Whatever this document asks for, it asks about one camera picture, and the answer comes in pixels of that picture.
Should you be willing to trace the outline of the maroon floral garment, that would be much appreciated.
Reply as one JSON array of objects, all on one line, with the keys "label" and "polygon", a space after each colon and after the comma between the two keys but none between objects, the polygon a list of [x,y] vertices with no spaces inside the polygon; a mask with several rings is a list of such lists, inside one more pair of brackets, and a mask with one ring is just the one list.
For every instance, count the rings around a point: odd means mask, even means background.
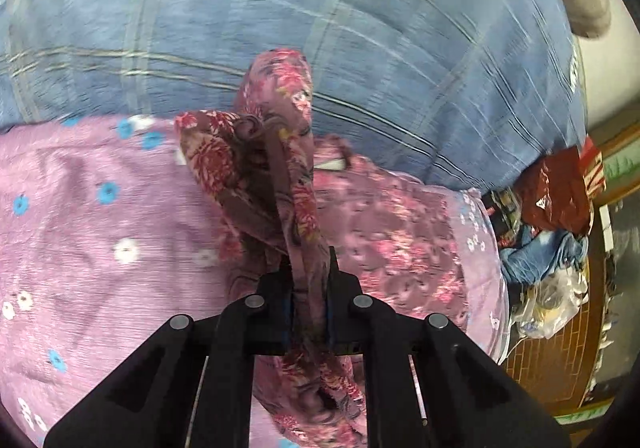
[{"label": "maroon floral garment", "polygon": [[252,293],[281,260],[292,265],[293,347],[255,364],[254,394],[278,430],[303,447],[367,442],[361,360],[326,348],[332,265],[401,314],[468,321],[468,290],[450,225],[449,194],[378,168],[342,138],[311,130],[312,79],[293,49],[263,52],[230,112],[178,116],[181,151],[221,216],[218,254],[228,297]]}]

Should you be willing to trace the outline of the clear plastic bag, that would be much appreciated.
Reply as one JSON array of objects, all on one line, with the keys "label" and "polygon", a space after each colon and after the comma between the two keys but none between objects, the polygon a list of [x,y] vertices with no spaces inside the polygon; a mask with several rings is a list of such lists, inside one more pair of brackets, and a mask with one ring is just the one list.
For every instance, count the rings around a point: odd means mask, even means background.
[{"label": "clear plastic bag", "polygon": [[573,266],[559,268],[527,289],[511,322],[521,338],[550,340],[588,301],[586,273]]}]

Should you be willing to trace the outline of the blue crumpled cloth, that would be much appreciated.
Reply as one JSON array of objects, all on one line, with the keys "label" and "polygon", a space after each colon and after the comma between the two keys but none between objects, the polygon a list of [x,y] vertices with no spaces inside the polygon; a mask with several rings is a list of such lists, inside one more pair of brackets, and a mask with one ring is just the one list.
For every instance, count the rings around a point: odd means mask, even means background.
[{"label": "blue crumpled cloth", "polygon": [[558,269],[581,270],[587,259],[589,239],[576,237],[569,231],[541,231],[524,225],[520,241],[500,251],[501,273],[507,284],[534,286]]}]

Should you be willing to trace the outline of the purple floral bed sheet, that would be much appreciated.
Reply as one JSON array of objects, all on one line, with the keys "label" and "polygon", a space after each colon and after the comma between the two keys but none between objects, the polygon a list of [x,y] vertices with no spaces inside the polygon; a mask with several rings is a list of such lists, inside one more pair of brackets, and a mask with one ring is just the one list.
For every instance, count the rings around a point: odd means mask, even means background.
[{"label": "purple floral bed sheet", "polygon": [[[340,267],[402,314],[448,316],[502,361],[508,297],[478,193],[384,171],[339,142],[319,147],[319,222]],[[167,120],[2,135],[1,402],[29,445],[168,318],[226,306],[225,230]]]}]

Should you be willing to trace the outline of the red plastic bag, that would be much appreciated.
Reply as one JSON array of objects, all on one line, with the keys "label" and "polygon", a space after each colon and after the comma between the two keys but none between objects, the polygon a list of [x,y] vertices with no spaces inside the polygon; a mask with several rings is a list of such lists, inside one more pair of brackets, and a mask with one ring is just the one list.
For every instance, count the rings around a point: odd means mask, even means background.
[{"label": "red plastic bag", "polygon": [[576,147],[542,156],[526,168],[513,190],[521,203],[521,218],[540,230],[588,234],[590,202],[579,169]]}]

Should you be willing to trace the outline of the blue plaid quilt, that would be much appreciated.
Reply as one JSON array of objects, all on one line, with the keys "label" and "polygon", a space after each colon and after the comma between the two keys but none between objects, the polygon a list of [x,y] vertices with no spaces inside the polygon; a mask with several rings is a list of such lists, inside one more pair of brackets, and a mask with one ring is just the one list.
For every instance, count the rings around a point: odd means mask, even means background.
[{"label": "blue plaid quilt", "polygon": [[510,185],[586,137],[561,0],[1,0],[1,124],[226,110],[279,47],[317,134],[429,184]]}]

